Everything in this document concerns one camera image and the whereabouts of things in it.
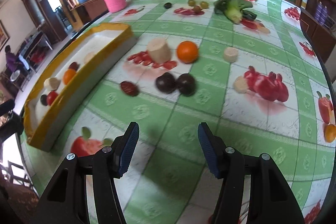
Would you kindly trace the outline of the dark purple plum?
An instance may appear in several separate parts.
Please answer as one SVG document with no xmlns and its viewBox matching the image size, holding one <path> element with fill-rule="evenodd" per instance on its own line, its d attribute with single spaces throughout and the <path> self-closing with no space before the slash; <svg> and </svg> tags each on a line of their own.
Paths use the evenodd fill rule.
<svg viewBox="0 0 336 224">
<path fill-rule="evenodd" d="M 160 92 L 170 94 L 176 89 L 175 77 L 171 73 L 165 72 L 163 75 L 156 78 L 155 86 Z"/>
<path fill-rule="evenodd" d="M 177 78 L 176 85 L 182 95 L 191 96 L 196 90 L 197 83 L 191 74 L 184 73 Z"/>
</svg>

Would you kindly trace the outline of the orange fruit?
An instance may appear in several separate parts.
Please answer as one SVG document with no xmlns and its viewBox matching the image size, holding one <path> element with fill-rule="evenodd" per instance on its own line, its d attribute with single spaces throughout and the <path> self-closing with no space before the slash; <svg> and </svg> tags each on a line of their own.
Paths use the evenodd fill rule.
<svg viewBox="0 0 336 224">
<path fill-rule="evenodd" d="M 74 69 L 67 69 L 65 72 L 64 72 L 64 75 L 63 75 L 63 84 L 67 85 L 70 80 L 73 79 L 73 77 L 76 75 L 76 70 Z"/>
<path fill-rule="evenodd" d="M 191 41 L 181 42 L 176 49 L 177 58 L 185 63 L 190 64 L 198 59 L 199 50 L 198 46 Z"/>
</svg>

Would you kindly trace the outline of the red dried jujube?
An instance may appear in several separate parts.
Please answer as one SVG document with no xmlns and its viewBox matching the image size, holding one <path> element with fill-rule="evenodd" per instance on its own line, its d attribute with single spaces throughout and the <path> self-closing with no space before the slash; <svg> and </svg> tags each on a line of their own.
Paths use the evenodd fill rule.
<svg viewBox="0 0 336 224">
<path fill-rule="evenodd" d="M 79 69 L 79 67 L 80 67 L 80 65 L 79 65 L 77 62 L 72 62 L 72 63 L 69 65 L 68 69 L 72 69 L 72 70 L 77 71 L 77 70 Z"/>
</svg>

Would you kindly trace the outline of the red jujube on table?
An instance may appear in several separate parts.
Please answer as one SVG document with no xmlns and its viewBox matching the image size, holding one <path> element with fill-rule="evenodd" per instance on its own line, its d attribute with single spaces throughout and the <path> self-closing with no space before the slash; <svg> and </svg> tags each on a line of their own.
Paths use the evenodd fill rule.
<svg viewBox="0 0 336 224">
<path fill-rule="evenodd" d="M 128 96 L 135 97 L 139 94 L 137 85 L 130 81 L 123 81 L 120 83 L 121 90 Z"/>
</svg>

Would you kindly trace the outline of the dark plum in tray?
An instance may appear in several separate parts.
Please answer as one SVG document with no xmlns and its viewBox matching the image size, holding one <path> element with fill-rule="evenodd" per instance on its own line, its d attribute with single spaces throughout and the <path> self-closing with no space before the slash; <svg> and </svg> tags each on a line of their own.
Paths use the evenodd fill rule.
<svg viewBox="0 0 336 224">
<path fill-rule="evenodd" d="M 48 102 L 47 102 L 47 95 L 46 94 L 42 94 L 40 97 L 40 102 L 43 106 L 48 106 Z"/>
</svg>

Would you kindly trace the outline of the white tray with yellow rim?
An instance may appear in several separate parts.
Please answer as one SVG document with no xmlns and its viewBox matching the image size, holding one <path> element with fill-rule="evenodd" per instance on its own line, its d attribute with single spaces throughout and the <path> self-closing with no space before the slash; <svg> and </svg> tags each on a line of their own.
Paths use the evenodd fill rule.
<svg viewBox="0 0 336 224">
<path fill-rule="evenodd" d="M 56 56 L 40 75 L 25 102 L 24 129 L 28 145 L 48 152 L 68 120 L 105 74 L 135 45 L 131 26 L 125 23 L 102 23 L 74 40 Z M 87 64 L 84 57 L 96 55 Z M 72 62 L 80 67 L 65 85 L 60 83 L 58 97 L 51 106 L 40 102 L 47 94 L 44 81 L 56 77 L 60 81 Z"/>
</svg>

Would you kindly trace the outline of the beige round cake piece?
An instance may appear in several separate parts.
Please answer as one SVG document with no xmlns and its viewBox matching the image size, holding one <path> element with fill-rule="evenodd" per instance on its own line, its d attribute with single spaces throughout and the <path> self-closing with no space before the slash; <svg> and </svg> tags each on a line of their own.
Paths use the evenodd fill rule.
<svg viewBox="0 0 336 224">
<path fill-rule="evenodd" d="M 90 52 L 88 53 L 85 57 L 84 57 L 84 64 L 87 64 L 91 61 L 92 58 L 94 58 L 94 56 L 96 55 L 96 53 L 94 52 Z"/>
</svg>

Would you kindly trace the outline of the small beige cylinder piece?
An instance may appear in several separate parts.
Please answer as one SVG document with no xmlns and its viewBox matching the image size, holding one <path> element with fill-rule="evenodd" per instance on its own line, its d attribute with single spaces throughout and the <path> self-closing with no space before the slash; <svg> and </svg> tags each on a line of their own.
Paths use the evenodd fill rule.
<svg viewBox="0 0 336 224">
<path fill-rule="evenodd" d="M 238 59 L 239 51 L 234 47 L 227 47 L 223 52 L 223 59 L 226 62 L 234 63 Z"/>
</svg>

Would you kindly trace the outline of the large beige cylinder piece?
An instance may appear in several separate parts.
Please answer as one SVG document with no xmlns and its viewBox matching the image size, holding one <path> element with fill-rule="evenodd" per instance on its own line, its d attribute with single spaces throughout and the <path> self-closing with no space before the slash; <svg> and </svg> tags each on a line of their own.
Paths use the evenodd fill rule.
<svg viewBox="0 0 336 224">
<path fill-rule="evenodd" d="M 171 59 L 171 50 L 165 38 L 154 38 L 147 44 L 147 53 L 155 63 L 165 63 Z"/>
</svg>

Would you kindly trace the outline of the seated person in purple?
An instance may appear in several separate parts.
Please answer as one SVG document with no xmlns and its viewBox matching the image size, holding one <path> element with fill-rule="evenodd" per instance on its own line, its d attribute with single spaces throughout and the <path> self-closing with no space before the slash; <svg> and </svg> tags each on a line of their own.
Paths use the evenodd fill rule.
<svg viewBox="0 0 336 224">
<path fill-rule="evenodd" d="M 15 72 L 17 70 L 23 70 L 23 64 L 19 61 L 19 59 L 12 53 L 11 47 L 9 45 L 5 46 L 5 55 L 6 55 L 6 65 L 10 69 L 11 72 Z"/>
</svg>

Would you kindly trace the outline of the wooden cabinet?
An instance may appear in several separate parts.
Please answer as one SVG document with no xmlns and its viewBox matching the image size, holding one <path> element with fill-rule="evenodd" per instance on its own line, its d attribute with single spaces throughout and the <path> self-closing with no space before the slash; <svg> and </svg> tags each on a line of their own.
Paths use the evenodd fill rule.
<svg viewBox="0 0 336 224">
<path fill-rule="evenodd" d="M 70 9 L 76 12 L 83 23 L 90 22 L 108 11 L 104 0 L 88 0 Z"/>
</svg>

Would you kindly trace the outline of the green leafy vegetable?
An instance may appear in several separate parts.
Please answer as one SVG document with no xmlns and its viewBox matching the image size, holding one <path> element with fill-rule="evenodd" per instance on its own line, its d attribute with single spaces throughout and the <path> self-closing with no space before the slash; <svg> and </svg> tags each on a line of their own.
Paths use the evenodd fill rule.
<svg viewBox="0 0 336 224">
<path fill-rule="evenodd" d="M 255 20 L 257 15 L 248 11 L 253 5 L 246 0 L 217 0 L 214 2 L 214 13 L 223 14 L 234 24 L 240 24 L 243 19 Z"/>
</svg>

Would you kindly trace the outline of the yellow-green olive fruit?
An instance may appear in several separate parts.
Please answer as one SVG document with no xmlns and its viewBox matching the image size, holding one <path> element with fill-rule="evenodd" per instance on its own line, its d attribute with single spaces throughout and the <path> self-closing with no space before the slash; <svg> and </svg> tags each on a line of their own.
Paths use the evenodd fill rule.
<svg viewBox="0 0 336 224">
<path fill-rule="evenodd" d="M 204 1 L 202 1 L 200 3 L 200 6 L 201 6 L 202 9 L 208 9 L 209 8 L 209 4 L 207 2 L 204 2 Z"/>
</svg>

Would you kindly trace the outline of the dark olive fruit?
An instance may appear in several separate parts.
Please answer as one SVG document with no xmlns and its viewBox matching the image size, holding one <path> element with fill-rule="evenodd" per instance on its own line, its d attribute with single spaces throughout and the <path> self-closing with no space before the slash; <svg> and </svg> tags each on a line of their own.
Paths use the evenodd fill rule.
<svg viewBox="0 0 336 224">
<path fill-rule="evenodd" d="M 172 7 L 172 4 L 170 2 L 167 2 L 167 3 L 164 4 L 165 9 L 169 9 L 171 7 Z"/>
</svg>

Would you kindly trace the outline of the green olive fruit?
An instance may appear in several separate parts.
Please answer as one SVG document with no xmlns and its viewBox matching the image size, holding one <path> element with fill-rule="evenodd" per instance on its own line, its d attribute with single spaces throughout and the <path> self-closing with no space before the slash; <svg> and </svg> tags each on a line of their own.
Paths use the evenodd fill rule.
<svg viewBox="0 0 336 224">
<path fill-rule="evenodd" d="M 194 0 L 188 0 L 188 5 L 193 7 L 195 6 L 196 2 Z"/>
</svg>

